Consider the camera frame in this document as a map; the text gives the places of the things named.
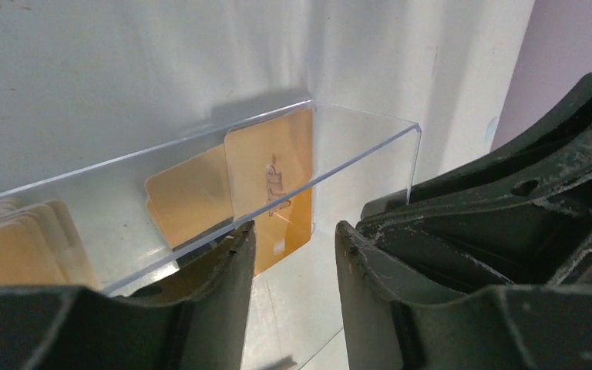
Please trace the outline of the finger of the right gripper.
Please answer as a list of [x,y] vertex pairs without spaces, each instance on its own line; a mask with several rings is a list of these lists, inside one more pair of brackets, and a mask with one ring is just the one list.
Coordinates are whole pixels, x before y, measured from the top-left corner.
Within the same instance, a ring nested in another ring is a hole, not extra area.
[[470,163],[431,180],[417,183],[369,201],[362,209],[364,220],[390,210],[431,198],[457,193],[509,176],[543,159],[574,139],[592,124],[592,72],[542,118],[508,143]]
[[457,291],[488,284],[592,284],[592,137],[525,150],[465,178],[388,198],[358,231]]

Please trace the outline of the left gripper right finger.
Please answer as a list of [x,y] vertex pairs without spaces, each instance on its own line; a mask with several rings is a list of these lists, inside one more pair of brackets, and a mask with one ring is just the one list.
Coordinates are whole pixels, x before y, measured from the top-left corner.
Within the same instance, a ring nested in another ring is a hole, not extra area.
[[335,260],[352,369],[592,369],[592,284],[451,291],[350,223]]

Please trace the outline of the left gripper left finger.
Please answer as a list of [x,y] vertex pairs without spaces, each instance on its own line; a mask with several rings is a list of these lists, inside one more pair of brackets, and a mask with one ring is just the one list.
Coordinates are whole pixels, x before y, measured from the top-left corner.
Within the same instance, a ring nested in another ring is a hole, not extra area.
[[248,221],[128,297],[0,286],[0,369],[238,369],[255,251]]

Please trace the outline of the clear plastic card box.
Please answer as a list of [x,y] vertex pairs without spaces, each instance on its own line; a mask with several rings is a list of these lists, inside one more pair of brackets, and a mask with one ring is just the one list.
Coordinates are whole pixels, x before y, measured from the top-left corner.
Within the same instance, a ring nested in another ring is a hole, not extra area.
[[0,285],[128,296],[249,220],[251,270],[263,271],[408,186],[421,135],[305,100],[0,192]]

